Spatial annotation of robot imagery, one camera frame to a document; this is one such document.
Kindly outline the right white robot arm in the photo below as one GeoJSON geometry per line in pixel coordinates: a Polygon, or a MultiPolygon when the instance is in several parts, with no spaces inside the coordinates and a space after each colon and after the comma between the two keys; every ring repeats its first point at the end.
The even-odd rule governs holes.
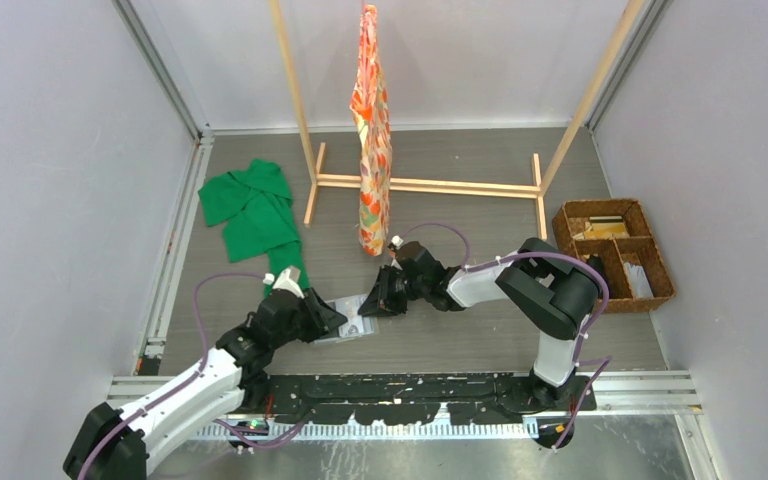
{"type": "Polygon", "coordinates": [[[531,397],[556,410],[571,395],[581,339],[589,321],[603,311],[610,290],[592,261],[560,253],[539,238],[515,252],[480,265],[446,267],[417,241],[390,245],[393,260],[380,268],[357,312],[363,317],[398,316],[423,300],[443,312],[509,300],[540,332],[531,373],[531,397]]]}

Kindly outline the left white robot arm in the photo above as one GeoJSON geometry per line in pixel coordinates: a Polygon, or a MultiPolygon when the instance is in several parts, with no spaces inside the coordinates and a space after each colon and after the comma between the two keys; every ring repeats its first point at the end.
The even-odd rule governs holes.
{"type": "Polygon", "coordinates": [[[63,464],[71,479],[145,479],[200,428],[236,409],[258,412],[280,347],[338,333],[347,317],[312,288],[275,289],[185,372],[121,407],[85,417],[63,464]]]}

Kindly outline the gold card in basket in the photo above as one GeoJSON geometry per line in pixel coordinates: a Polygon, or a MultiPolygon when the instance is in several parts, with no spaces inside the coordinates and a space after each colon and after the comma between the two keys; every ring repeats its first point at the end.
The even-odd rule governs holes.
{"type": "Polygon", "coordinates": [[[572,235],[574,240],[629,238],[628,227],[621,216],[591,216],[585,218],[581,228],[572,235]]]}

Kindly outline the green cloth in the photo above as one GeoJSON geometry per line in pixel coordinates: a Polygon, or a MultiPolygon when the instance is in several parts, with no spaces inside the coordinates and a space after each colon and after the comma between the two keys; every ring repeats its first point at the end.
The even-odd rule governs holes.
{"type": "Polygon", "coordinates": [[[244,170],[208,179],[198,195],[206,225],[223,228],[229,262],[264,255],[270,273],[296,267],[300,287],[310,286],[293,194],[278,164],[255,158],[244,170]]]}

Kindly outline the wooden hanging rack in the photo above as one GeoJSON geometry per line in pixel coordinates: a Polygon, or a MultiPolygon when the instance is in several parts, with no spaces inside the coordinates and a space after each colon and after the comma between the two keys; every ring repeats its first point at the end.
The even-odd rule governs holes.
{"type": "MultiPolygon", "coordinates": [[[[599,64],[595,69],[557,148],[555,149],[548,169],[542,171],[539,155],[532,155],[533,183],[531,185],[394,177],[391,180],[391,188],[396,191],[404,192],[531,199],[535,202],[538,236],[543,240],[547,239],[548,227],[545,197],[550,189],[550,185],[562,162],[566,158],[568,150],[579,129],[584,125],[585,119],[591,112],[594,103],[597,100],[597,95],[600,94],[603,87],[606,85],[609,73],[612,71],[612,67],[618,59],[621,48],[624,43],[630,39],[632,28],[635,26],[635,22],[643,12],[645,5],[646,3],[642,0],[629,1],[626,4],[610,37],[609,43],[602,54],[599,64]]],[[[276,0],[271,0],[269,2],[269,11],[278,40],[285,76],[292,99],[296,125],[303,148],[305,164],[311,182],[303,219],[304,225],[310,226],[313,219],[317,194],[320,189],[326,187],[347,189],[360,188],[361,178],[355,175],[328,174],[322,171],[326,144],[321,143],[317,151],[313,150],[305,118],[303,98],[298,83],[280,3],[276,0]]]]}

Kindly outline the orange patterned hanging cloth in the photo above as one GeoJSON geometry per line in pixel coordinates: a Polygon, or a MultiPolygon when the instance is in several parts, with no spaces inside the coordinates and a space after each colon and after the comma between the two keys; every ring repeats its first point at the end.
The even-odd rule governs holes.
{"type": "Polygon", "coordinates": [[[362,3],[357,74],[349,108],[360,141],[359,241],[372,256],[387,243],[393,147],[386,78],[378,51],[378,10],[362,3]]]}

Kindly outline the black object in basket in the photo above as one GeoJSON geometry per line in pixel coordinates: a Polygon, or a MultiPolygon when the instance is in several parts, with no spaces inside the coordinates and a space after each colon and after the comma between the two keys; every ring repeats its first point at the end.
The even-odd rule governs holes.
{"type": "Polygon", "coordinates": [[[607,285],[610,285],[610,276],[608,275],[606,263],[601,255],[589,255],[586,263],[601,276],[607,285]]]}

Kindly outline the brown wicker basket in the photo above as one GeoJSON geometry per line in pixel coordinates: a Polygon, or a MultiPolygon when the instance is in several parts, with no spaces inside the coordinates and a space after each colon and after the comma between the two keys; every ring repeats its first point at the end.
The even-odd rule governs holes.
{"type": "Polygon", "coordinates": [[[610,276],[607,313],[643,313],[658,309],[676,295],[676,289],[645,216],[642,204],[632,198],[571,200],[562,204],[551,221],[558,248],[582,261],[601,255],[610,276]],[[574,240],[572,235],[591,216],[621,216],[629,238],[574,240]],[[624,262],[642,265],[654,292],[653,298],[637,299],[624,269],[624,262]]]}

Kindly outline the white paper in basket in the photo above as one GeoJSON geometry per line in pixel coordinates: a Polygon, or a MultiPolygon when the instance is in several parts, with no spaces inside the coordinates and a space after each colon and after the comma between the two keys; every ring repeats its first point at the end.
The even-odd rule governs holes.
{"type": "Polygon", "coordinates": [[[631,262],[624,262],[623,265],[631,285],[633,297],[637,299],[653,298],[654,292],[644,267],[631,262]]]}

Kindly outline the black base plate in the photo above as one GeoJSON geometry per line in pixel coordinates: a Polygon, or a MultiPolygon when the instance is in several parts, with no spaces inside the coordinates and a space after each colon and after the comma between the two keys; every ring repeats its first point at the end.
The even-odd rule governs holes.
{"type": "Polygon", "coordinates": [[[288,424],[344,425],[353,419],[370,426],[421,425],[443,412],[453,425],[518,423],[524,415],[564,418],[575,407],[594,411],[597,403],[584,387],[589,377],[571,380],[559,399],[538,394],[526,375],[513,373],[438,373],[365,375],[270,375],[255,383],[237,414],[269,414],[288,424]]]}

